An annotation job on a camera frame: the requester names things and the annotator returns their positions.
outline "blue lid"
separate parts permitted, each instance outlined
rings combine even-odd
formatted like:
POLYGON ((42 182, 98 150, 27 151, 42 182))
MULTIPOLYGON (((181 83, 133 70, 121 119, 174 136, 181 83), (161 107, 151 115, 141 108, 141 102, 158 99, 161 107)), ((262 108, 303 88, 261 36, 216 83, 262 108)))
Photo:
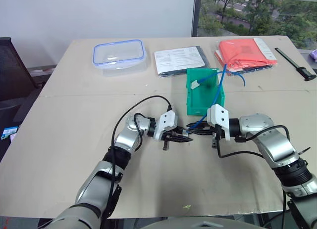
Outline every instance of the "blue lid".
POLYGON ((135 62, 145 56, 141 40, 126 40, 94 47, 93 64, 96 66, 114 65, 123 62, 135 62))

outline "clear plastic container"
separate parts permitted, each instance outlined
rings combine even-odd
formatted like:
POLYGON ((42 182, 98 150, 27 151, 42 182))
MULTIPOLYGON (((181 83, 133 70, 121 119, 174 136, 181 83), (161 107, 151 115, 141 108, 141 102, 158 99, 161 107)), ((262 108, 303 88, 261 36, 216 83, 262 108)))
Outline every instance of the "clear plastic container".
POLYGON ((145 71, 146 51, 141 40, 126 40, 94 47, 93 64, 105 76, 145 71))

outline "window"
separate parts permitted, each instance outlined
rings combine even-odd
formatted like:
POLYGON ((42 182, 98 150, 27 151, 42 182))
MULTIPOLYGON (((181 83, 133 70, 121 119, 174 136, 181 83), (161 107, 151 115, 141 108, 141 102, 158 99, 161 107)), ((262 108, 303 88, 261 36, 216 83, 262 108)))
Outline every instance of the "window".
POLYGON ((201 0, 197 36, 286 35, 297 48, 317 47, 317 2, 201 0))

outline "purple object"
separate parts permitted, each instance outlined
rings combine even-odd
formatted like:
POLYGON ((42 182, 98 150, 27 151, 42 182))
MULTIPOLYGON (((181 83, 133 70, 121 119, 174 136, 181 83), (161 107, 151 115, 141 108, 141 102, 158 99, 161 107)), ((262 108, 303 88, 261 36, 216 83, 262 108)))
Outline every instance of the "purple object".
POLYGON ((311 51, 311 53, 310 53, 309 55, 312 57, 312 59, 313 59, 315 62, 317 62, 317 49, 311 51))

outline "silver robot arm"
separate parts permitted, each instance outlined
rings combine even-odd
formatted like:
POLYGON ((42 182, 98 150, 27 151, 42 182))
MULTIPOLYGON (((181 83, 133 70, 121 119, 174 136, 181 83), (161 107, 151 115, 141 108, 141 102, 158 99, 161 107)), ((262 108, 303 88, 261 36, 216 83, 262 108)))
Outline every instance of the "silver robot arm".
POLYGON ((288 206, 299 228, 317 228, 317 178, 289 141, 284 126, 274 126, 271 118, 264 114, 229 119, 228 111, 217 104, 208 109, 207 124, 214 125, 210 134, 213 134, 215 148, 219 147, 220 138, 235 137, 236 142, 252 140, 291 197, 288 206), (277 128, 284 128, 286 136, 277 128))
MULTIPOLYGON (((155 140, 165 142, 175 140, 174 137, 178 137, 175 141, 192 140, 171 132, 171 130, 178 129, 177 115, 172 110, 162 114, 157 122, 155 119, 145 118, 141 114, 136 115, 135 118, 143 136, 150 136, 155 140)), ((127 118, 124 129, 114 141, 115 183, 110 205, 107 205, 108 196, 111 195, 112 180, 112 155, 109 150, 79 189, 75 204, 63 211, 46 228, 99 229, 102 218, 108 218, 114 211, 121 193, 119 182, 132 154, 139 146, 140 140, 134 116, 131 115, 127 118)))
POLYGON ((307 161, 300 158, 289 136, 277 129, 269 130, 273 126, 271 118, 264 114, 239 119, 241 137, 253 138, 283 190, 291 197, 288 206, 299 228, 317 228, 317 178, 307 169, 307 161))

